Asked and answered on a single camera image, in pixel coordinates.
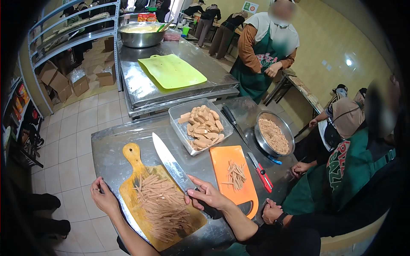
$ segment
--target apron logo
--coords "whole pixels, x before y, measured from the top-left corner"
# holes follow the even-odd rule
[[[341,142],[336,150],[329,157],[329,161],[326,165],[326,171],[329,173],[329,182],[332,188],[332,192],[338,187],[342,181],[343,172],[346,161],[347,150],[349,149],[350,141],[345,140]]]
[[[257,59],[259,60],[261,68],[269,67],[270,65],[278,61],[278,57],[273,58],[270,55],[270,53],[256,55]]]

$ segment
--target stainless steel bowl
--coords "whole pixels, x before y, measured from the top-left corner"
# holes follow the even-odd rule
[[[288,154],[279,154],[276,152],[271,146],[269,146],[268,142],[266,139],[263,137],[262,133],[260,132],[259,129],[259,119],[267,119],[275,123],[280,129],[280,131],[284,134],[286,140],[288,141],[289,144],[289,152]],[[269,155],[272,155],[273,157],[279,157],[279,156],[289,156],[293,154],[293,151],[295,150],[295,139],[293,138],[292,132],[289,129],[289,126],[283,119],[281,119],[279,116],[275,115],[272,112],[269,111],[261,111],[257,118],[256,118],[256,124],[255,124],[255,137],[256,141],[258,142],[259,146]]]
[[[124,29],[131,27],[145,27],[149,25],[162,25],[162,23],[156,22],[134,22],[118,28],[118,32],[121,36],[121,41],[125,46],[132,48],[145,48],[159,44],[164,39],[165,31],[151,32],[151,33],[127,33],[123,32]]]

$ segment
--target wooden cutting board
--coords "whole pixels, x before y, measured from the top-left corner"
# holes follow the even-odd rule
[[[259,201],[256,195],[255,187],[253,185],[251,173],[249,172],[248,165],[241,146],[229,146],[229,147],[212,147],[210,148],[212,163],[214,165],[216,181],[218,183],[219,191],[231,199],[236,205],[240,205],[246,202],[252,202],[252,209],[246,215],[249,219],[252,219],[258,210]],[[244,174],[246,181],[241,190],[234,190],[233,185],[222,184],[222,182],[228,181],[228,167],[229,161],[244,167]]]
[[[187,211],[190,213],[188,223],[192,226],[191,228],[178,230],[178,233],[172,238],[173,242],[162,242],[152,236],[149,232],[151,224],[144,218],[144,216],[147,215],[147,212],[138,205],[137,191],[132,188],[139,186],[139,177],[141,174],[143,178],[155,174],[158,175],[160,179],[168,178],[170,181],[173,181],[173,179],[169,176],[169,173],[163,165],[145,166],[141,162],[140,149],[137,144],[129,143],[125,145],[123,148],[123,154],[130,162],[133,172],[131,177],[124,181],[120,186],[120,194],[138,226],[157,251],[163,251],[168,247],[171,247],[207,223],[206,217],[199,210],[195,209],[192,205],[188,205]]]

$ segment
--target chef's knife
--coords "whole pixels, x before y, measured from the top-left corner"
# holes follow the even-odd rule
[[[181,190],[186,195],[188,195],[188,189],[195,189],[196,191],[199,191],[198,187],[187,176],[187,174],[175,160],[171,152],[168,150],[164,142],[162,142],[162,140],[155,133],[153,133],[153,142],[159,158],[161,159],[168,173],[174,179],[175,183],[181,188]],[[211,216],[212,219],[217,220],[222,218],[220,211],[213,207],[210,207],[202,200],[197,200],[198,203],[200,203],[204,207],[204,212]]]
[[[239,135],[241,136],[242,140],[245,142],[245,144],[251,148],[249,146],[248,140],[245,137],[244,132],[242,131],[241,127],[239,126],[238,123],[236,123],[236,119],[233,116],[232,112],[230,111],[230,109],[227,106],[223,106],[222,107],[223,112],[226,115],[226,118],[229,120],[229,122],[231,122],[233,124],[233,126],[235,127],[235,129],[238,131]]]

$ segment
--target stainless steel table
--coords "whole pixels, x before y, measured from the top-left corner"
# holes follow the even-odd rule
[[[215,104],[220,108],[222,105],[227,105],[231,109],[238,124],[250,140],[251,151],[266,170],[266,173],[273,183],[273,192],[268,194],[255,172],[252,161],[248,157],[247,152],[249,152],[250,149],[237,132],[234,132],[226,140],[218,144],[218,146],[242,146],[259,199],[258,214],[253,220],[261,225],[263,223],[261,211],[263,210],[262,206],[264,205],[265,199],[269,197],[276,202],[281,202],[284,199],[289,180],[292,178],[287,170],[296,163],[296,159],[294,156],[281,157],[279,160],[282,161],[283,164],[277,165],[256,148],[253,126],[260,108],[250,97],[221,100],[215,102]],[[126,220],[144,239],[146,239],[146,237],[131,216],[118,190],[120,185],[129,178],[132,173],[132,167],[122,153],[125,144],[133,142],[140,146],[141,160],[144,165],[161,164],[152,141],[153,132],[163,140],[186,173],[209,181],[216,188],[218,187],[209,151],[205,151],[194,157],[190,156],[170,126],[168,113],[138,119],[92,134],[91,144],[97,177],[102,176],[104,178],[112,192],[119,199]],[[244,213],[248,213],[250,203],[242,204],[240,208]],[[208,223],[205,226],[163,251],[161,255],[193,255],[204,249],[215,248],[230,243],[234,239],[235,237],[231,229],[223,219],[208,219]]]
[[[168,109],[177,104],[200,98],[226,98],[238,95],[239,82],[201,49],[181,38],[164,41],[148,48],[129,48],[117,41],[121,80],[125,92],[128,114],[136,117]],[[157,87],[145,74],[138,59],[152,55],[175,54],[201,72],[208,80],[204,83],[166,90]]]

